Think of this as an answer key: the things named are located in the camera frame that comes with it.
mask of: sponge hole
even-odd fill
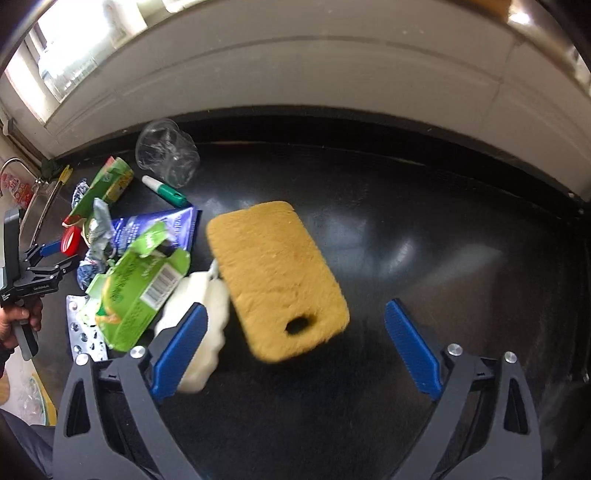
[[[299,333],[306,330],[310,325],[311,321],[309,321],[306,317],[298,317],[287,323],[285,331],[288,335],[298,335]]]

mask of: yellow clip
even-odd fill
[[[68,181],[68,179],[70,178],[70,175],[72,175],[73,171],[74,171],[74,169],[72,167],[70,167],[69,165],[66,165],[64,167],[64,169],[61,171],[60,178],[58,179],[58,181],[60,181],[62,183],[66,183]]]

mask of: window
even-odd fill
[[[12,87],[45,123],[67,95],[130,39],[203,0],[56,0],[7,67]]]

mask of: black countertop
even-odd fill
[[[191,268],[212,260],[204,227],[214,216],[286,200],[317,242],[347,299],[346,331],[296,359],[252,357],[236,315],[206,388],[165,400],[161,414],[205,478],[372,479],[391,472],[432,405],[420,394],[383,323],[402,298],[444,345],[476,355],[514,351],[540,415],[546,468],[589,416],[568,386],[576,328],[588,311],[583,241],[556,218],[473,180],[378,155],[289,145],[201,145],[202,165],[181,189],[203,210]],[[132,154],[119,154],[131,162]],[[41,231],[61,236],[72,189],[105,158],[74,174]],[[139,178],[112,209],[130,216],[170,208]],[[44,299],[35,366],[59,405],[72,364],[65,295]]]

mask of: blue gripper pad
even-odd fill
[[[385,324],[417,388],[439,400],[443,392],[439,361],[396,300],[386,305]]]
[[[203,305],[193,303],[177,327],[162,330],[154,340],[158,340],[161,335],[166,337],[167,330],[174,329],[177,329],[176,333],[152,366],[150,394],[158,403],[177,391],[189,362],[207,332],[207,310]]]
[[[61,250],[61,240],[50,244],[44,244],[41,247],[41,256],[49,257],[50,255],[56,254]]]

